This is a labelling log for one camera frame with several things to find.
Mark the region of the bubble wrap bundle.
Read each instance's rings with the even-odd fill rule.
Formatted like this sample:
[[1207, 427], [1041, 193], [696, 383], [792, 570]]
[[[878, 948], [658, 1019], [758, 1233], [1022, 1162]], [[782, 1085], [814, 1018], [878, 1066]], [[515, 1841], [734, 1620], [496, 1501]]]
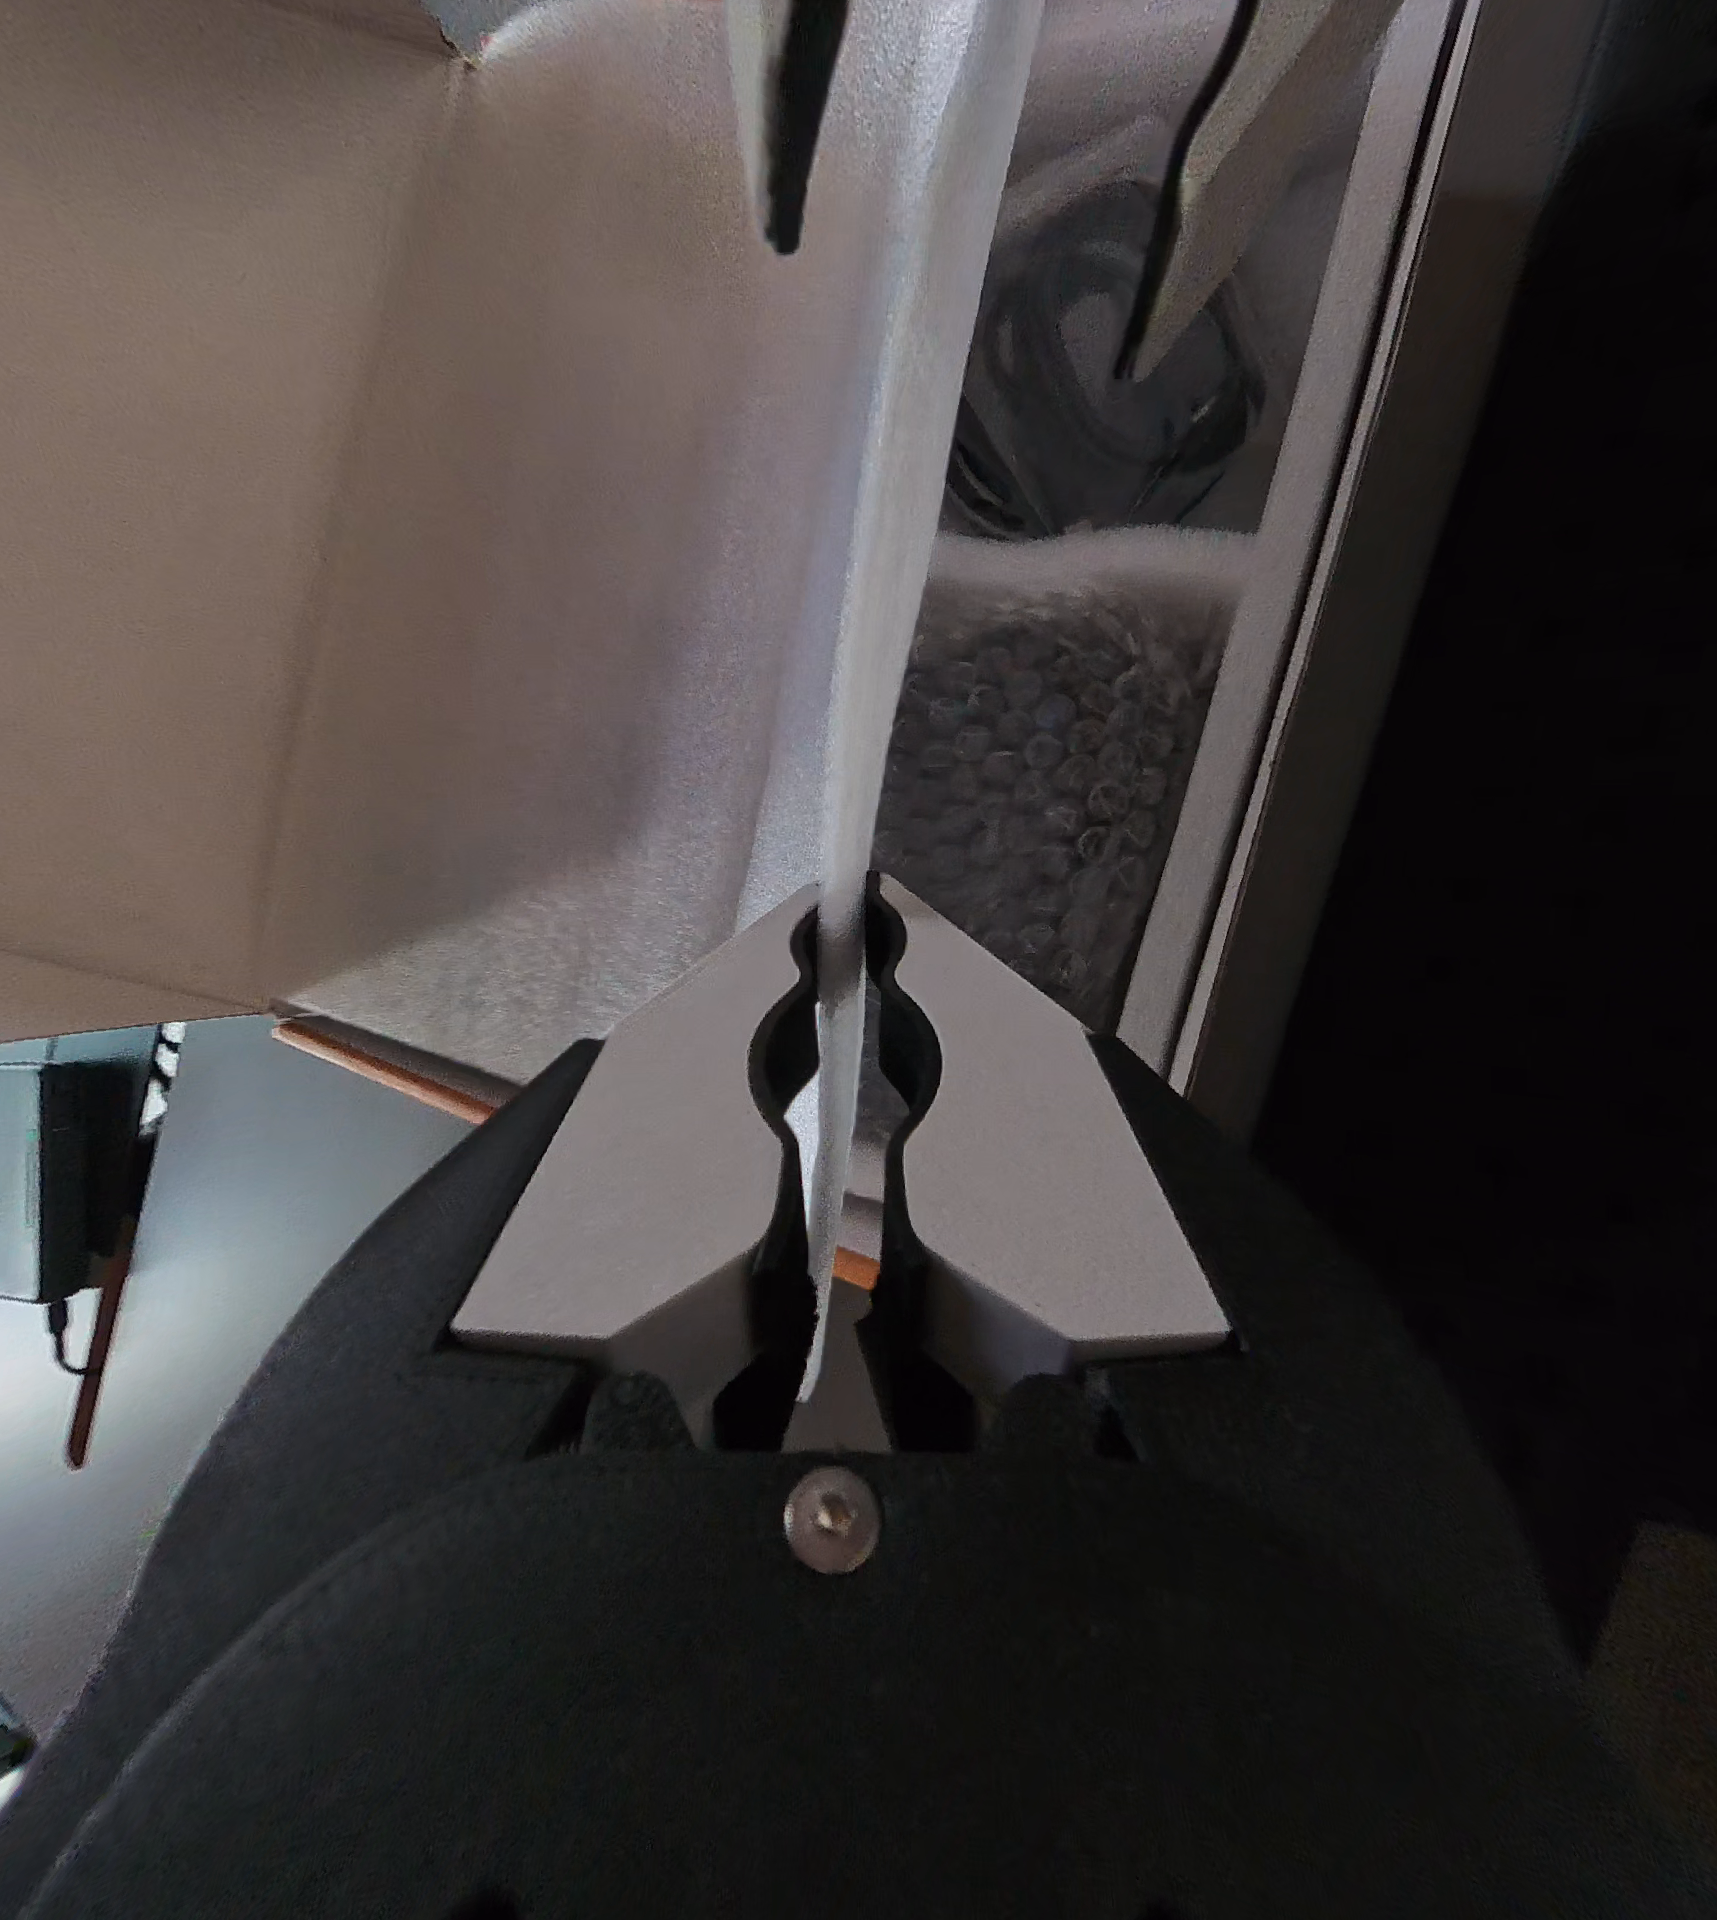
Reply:
[[1229, 612], [1154, 589], [930, 589], [874, 869], [1112, 1030], [1227, 637]]

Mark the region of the white foam insert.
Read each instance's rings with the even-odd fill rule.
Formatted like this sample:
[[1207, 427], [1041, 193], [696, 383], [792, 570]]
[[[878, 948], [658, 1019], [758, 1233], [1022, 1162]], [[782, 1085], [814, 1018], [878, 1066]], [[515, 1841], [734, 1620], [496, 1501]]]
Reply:
[[[1028, 167], [1088, 140], [1118, 133], [1126, 140], [1134, 164], [1160, 187], [1181, 117], [1207, 79], [1233, 7], [1046, 5], [1001, 210], [1009, 186]], [[1240, 279], [1251, 290], [1268, 337], [1280, 348], [1281, 385], [1268, 402], [1259, 443], [1207, 499], [1205, 523], [1074, 532], [1032, 542], [955, 536], [942, 532], [940, 523], [935, 578], [1009, 579], [1041, 589], [1077, 570], [1120, 570], [1126, 558], [1149, 556], [1160, 546], [1236, 544], [1259, 529], [1305, 366], [1316, 358], [1328, 277], [1346, 250], [1340, 235], [1343, 207], [1361, 151], [1372, 142], [1377, 71], [1386, 50], [1397, 48], [1400, 17], [1409, 8], [1400, 5], [1381, 44], [1355, 69], [1340, 104], [1304, 149], [1290, 183], [1226, 279]]]

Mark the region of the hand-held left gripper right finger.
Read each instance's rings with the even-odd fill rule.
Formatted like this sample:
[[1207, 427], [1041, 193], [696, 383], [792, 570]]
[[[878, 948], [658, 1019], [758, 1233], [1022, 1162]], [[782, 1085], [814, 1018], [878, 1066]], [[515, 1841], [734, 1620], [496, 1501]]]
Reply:
[[870, 875], [882, 1149], [881, 1362], [963, 1387], [1218, 1349], [1231, 1328], [1093, 1034], [987, 948]]

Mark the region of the orange cardboard box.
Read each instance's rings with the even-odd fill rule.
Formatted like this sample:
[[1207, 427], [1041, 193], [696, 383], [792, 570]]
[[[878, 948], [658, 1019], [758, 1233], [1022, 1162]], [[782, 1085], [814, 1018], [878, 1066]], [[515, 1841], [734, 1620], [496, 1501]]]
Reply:
[[[462, 1085], [521, 1085], [621, 1021], [507, 1076], [277, 1005], [262, 966], [313, 606], [386, 298], [453, 84], [529, 7], [0, 5], [0, 1044], [276, 1014]], [[1277, 703], [1259, 684], [1351, 438], [1367, 322], [1463, 79], [1475, 5], [1409, 7], [1254, 536], [1041, 589], [944, 579], [942, 471], [913, 637], [940, 587], [1154, 589], [1229, 612], [1113, 1026], [1156, 1066], [1242, 806], [1229, 748]]]

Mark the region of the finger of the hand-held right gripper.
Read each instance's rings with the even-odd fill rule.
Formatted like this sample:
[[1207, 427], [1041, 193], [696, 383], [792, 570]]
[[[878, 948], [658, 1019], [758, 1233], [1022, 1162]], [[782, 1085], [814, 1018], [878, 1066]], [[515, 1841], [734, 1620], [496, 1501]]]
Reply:
[[1397, 1], [1240, 1], [1157, 189], [1117, 376], [1147, 376], [1238, 266]]
[[730, 97], [753, 217], [798, 252], [849, 1], [728, 1]]

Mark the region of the small black block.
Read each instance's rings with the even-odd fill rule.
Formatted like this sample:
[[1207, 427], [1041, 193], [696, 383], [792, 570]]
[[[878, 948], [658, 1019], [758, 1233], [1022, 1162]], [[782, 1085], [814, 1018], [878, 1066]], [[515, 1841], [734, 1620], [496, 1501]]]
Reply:
[[111, 1257], [167, 1038], [139, 1024], [0, 1049], [0, 1301], [67, 1301]]

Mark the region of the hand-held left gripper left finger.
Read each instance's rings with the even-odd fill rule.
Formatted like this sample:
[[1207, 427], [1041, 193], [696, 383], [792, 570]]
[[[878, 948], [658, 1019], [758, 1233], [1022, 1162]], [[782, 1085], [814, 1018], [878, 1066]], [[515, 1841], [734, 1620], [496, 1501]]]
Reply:
[[605, 1042], [451, 1331], [660, 1380], [705, 1442], [778, 1442], [818, 1337], [792, 1111], [820, 1071], [818, 892]]

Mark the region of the white foam sheet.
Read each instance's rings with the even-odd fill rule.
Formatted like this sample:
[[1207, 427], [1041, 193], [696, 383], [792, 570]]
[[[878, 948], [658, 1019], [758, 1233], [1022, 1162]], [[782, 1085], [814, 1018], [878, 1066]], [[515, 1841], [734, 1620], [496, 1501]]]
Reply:
[[803, 886], [829, 1286], [897, 686], [1036, 5], [850, 5], [798, 249], [780, 5], [533, 5], [453, 84], [313, 606], [277, 1005], [516, 1076]]

